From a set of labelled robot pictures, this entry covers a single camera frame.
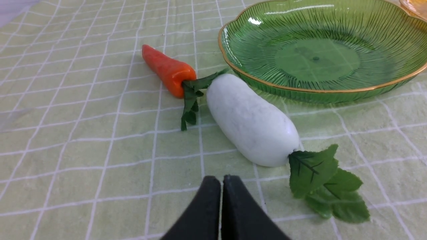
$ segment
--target tablecloth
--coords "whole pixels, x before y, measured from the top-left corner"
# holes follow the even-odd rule
[[[257,0],[43,0],[0,30],[0,239],[159,239],[202,177],[239,175],[294,240],[425,239],[427,75],[377,98],[310,105],[272,97],[302,146],[339,145],[371,221],[321,220],[289,189],[289,166],[246,160],[201,101],[183,102],[146,66],[149,44],[200,76],[226,66],[217,36]]]

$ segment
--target orange carrot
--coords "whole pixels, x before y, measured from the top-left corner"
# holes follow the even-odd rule
[[[197,79],[196,72],[189,64],[172,59],[146,44],[142,45],[142,58],[177,98],[184,98],[183,81]]]

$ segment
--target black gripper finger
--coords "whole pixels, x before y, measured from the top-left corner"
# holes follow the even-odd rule
[[[220,197],[220,182],[204,177],[190,205],[161,240],[217,240]]]
[[[238,176],[224,176],[222,240],[291,240],[255,202]]]

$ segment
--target green glass plate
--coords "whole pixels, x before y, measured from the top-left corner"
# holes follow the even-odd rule
[[[383,94],[427,68],[427,23],[384,0],[257,3],[218,42],[250,86],[312,103]]]

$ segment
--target toy carrot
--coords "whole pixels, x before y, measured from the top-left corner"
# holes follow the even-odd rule
[[[172,59],[146,44],[142,45],[142,58],[177,98],[184,98],[183,81],[197,79],[196,71],[189,64]]]
[[[196,112],[199,111],[197,97],[203,96],[200,90],[208,88],[217,76],[228,71],[224,69],[197,79],[196,71],[189,64],[172,59],[146,44],[142,45],[142,58],[173,96],[184,98],[181,131],[187,130],[186,123],[196,124]]]

